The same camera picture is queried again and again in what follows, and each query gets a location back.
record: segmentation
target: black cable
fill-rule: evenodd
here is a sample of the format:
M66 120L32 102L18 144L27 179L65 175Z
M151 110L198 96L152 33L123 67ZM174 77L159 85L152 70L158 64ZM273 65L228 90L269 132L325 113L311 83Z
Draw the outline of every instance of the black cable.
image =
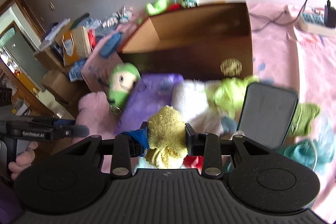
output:
M273 19L270 19L269 17L266 17L266 16L261 16L261 15L256 15L256 14L250 13L250 15L253 16L253 17L256 17L256 18L259 18L259 19L269 20L265 25L261 26L258 29L252 30L252 32L260 32L263 29L265 29L268 25L270 25L271 23L273 23L273 24L275 24L277 26L282 26L282 27L287 27L287 26L290 26L290 25L294 24L298 20L298 18L300 16L300 14L302 13L302 11L306 8L307 2L308 2L308 0L305 0L305 2L302 5L302 7L301 7L301 9L300 9L297 17L295 19L289 21L289 22L286 22L286 23L279 23L279 22L277 22L277 20L279 20L280 17L282 17L282 15L286 13L285 11L283 11L281 14L279 14L277 17L275 17Z

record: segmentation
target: red object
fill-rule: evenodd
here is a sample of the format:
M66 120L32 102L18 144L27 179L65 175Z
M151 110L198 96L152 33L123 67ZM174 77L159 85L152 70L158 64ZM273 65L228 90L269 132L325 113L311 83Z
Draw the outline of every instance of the red object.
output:
M199 173L202 172L203 157L202 156L186 156L183 160L185 168L196 168Z
M182 8L182 5L181 5L181 4L171 4L171 5L168 7L167 11L175 11L175 10L178 10L178 9L180 9L180 8Z
M89 42L91 45L92 50L96 47L96 34L93 29L88 30L87 34L89 35Z

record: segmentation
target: power strip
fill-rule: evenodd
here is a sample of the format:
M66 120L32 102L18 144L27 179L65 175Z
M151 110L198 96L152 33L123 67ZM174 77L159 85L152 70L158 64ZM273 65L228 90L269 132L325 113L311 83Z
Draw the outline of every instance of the power strip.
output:
M324 25L324 15L302 13L298 18L298 25L305 32L336 37L336 29L328 28Z

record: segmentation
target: gray door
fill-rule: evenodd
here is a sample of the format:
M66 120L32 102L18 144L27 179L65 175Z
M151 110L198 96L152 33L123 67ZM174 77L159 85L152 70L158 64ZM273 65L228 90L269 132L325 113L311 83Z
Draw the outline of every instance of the gray door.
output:
M15 35L6 42L5 47L16 63L26 72L34 83L42 90L45 90L41 82L48 70L35 59L33 50L21 33L16 32Z

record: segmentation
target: doll face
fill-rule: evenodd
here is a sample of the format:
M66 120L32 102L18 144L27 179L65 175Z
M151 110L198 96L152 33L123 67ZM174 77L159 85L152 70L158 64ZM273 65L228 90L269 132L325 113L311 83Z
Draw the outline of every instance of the doll face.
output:
M117 72L113 75L113 91L129 92L137 83L137 77L127 71Z

